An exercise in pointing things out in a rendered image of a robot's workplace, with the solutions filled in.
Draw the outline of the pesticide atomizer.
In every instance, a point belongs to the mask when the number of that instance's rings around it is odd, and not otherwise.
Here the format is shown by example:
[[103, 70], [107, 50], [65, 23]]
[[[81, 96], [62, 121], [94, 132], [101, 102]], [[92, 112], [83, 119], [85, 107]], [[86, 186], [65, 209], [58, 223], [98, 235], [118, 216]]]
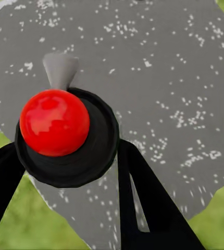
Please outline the pesticide atomizer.
[[21, 112], [15, 134], [19, 161], [43, 184], [79, 188], [114, 165], [119, 124], [104, 99], [70, 87], [77, 59], [57, 53], [42, 62], [52, 89], [34, 95]]

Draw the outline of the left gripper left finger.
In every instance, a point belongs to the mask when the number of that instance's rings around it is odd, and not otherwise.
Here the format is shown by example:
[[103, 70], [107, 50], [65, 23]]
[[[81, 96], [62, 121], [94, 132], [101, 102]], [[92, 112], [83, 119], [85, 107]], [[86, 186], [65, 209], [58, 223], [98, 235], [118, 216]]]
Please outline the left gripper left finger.
[[19, 161], [15, 143], [0, 148], [0, 221], [15, 193], [16, 188], [26, 174], [26, 169]]

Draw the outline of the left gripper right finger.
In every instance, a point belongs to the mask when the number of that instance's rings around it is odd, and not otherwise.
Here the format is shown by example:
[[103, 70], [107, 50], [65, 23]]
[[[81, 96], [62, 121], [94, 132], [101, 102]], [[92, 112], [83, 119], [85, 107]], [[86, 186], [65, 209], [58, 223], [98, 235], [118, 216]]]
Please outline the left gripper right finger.
[[[205, 250], [136, 146], [120, 140], [117, 150], [122, 250]], [[130, 175], [149, 232], [138, 229]]]

